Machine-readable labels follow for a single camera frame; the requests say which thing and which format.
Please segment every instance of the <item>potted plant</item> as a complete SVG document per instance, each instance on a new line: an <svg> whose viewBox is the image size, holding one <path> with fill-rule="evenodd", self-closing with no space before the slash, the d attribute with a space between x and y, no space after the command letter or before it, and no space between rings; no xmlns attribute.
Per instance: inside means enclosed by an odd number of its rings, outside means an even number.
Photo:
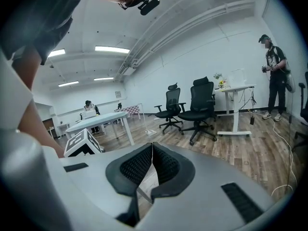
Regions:
<svg viewBox="0 0 308 231"><path fill-rule="evenodd" d="M218 88L219 88L220 87L219 86L219 79L222 78L222 74L221 73L215 73L214 78L216 79L216 86L218 86Z"/></svg>

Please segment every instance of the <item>sneaker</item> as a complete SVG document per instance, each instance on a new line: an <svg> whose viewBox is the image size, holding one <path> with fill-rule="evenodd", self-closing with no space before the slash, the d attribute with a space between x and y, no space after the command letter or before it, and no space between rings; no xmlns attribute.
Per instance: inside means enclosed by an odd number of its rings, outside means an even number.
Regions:
<svg viewBox="0 0 308 231"><path fill-rule="evenodd" d="M282 119L282 116L279 113L274 118L275 121L280 121L281 119Z"/></svg>
<svg viewBox="0 0 308 231"><path fill-rule="evenodd" d="M264 116L262 116L262 118L263 119L269 119L269 118L271 118L271 114L267 111L266 113L265 113L265 115Z"/></svg>

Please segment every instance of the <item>black pants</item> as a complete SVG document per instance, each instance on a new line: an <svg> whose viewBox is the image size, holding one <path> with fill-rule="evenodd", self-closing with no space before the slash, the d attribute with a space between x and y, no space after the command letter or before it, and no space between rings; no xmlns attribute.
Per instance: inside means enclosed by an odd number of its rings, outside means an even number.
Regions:
<svg viewBox="0 0 308 231"><path fill-rule="evenodd" d="M278 93L278 112L279 114L282 114L285 108L285 84L286 84L286 78L276 78L271 79L269 81L269 108L268 112L271 113L276 101L276 96Z"/></svg>
<svg viewBox="0 0 308 231"><path fill-rule="evenodd" d="M98 132L98 127L91 128L92 133Z"/></svg>

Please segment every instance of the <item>black t-shirt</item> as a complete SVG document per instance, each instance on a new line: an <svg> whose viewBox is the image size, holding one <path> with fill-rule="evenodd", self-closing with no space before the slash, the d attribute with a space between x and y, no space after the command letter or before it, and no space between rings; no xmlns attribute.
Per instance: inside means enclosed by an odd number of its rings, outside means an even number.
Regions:
<svg viewBox="0 0 308 231"><path fill-rule="evenodd" d="M266 61L267 61L268 66L276 65L284 59L286 59L286 57L283 51L277 46L272 46L272 48L269 49L268 52L266 53ZM285 78L286 72L287 72L286 67L277 69L276 71L271 71L270 79Z"/></svg>
<svg viewBox="0 0 308 231"><path fill-rule="evenodd" d="M71 15L80 0L24 0L11 15L0 33L0 44L8 59L22 46L44 42L41 50L37 49L43 60L47 51L53 50L67 33L72 22Z"/></svg>

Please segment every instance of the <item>checkered cloth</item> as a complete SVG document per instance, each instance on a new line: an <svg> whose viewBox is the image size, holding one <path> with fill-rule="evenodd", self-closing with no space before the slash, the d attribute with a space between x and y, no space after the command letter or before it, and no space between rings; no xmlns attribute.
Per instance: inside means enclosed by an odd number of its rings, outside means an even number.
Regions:
<svg viewBox="0 0 308 231"><path fill-rule="evenodd" d="M119 110L114 110L114 112L120 112L120 111L126 111L128 113L132 114L137 114L140 112L139 106L135 105L135 106L131 106L131 107L127 107L124 109L119 109Z"/></svg>

